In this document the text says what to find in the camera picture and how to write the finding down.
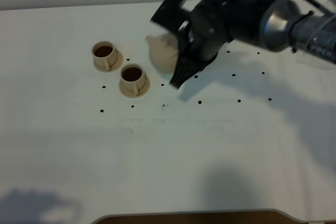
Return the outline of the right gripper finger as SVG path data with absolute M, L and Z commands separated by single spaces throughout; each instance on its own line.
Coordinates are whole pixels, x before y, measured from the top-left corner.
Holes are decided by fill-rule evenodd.
M 183 83 L 203 71 L 213 62 L 213 55 L 201 55 L 199 52 L 183 51 L 179 54 L 170 85 L 179 89 Z

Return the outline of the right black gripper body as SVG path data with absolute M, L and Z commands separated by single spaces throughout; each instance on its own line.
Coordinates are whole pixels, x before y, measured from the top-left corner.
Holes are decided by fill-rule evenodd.
M 217 57 L 226 42 L 232 41 L 227 28 L 227 15 L 231 4 L 199 4 L 192 11 L 180 8 L 188 21 L 186 31 L 180 35 L 180 62 L 209 64 Z

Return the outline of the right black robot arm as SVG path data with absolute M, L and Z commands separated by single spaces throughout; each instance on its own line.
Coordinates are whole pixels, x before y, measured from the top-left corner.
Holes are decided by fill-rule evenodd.
M 180 52 L 170 83 L 179 88 L 234 40 L 271 52 L 301 50 L 335 63 L 335 13 L 319 11 L 302 14 L 291 0 L 201 0 L 178 30 Z

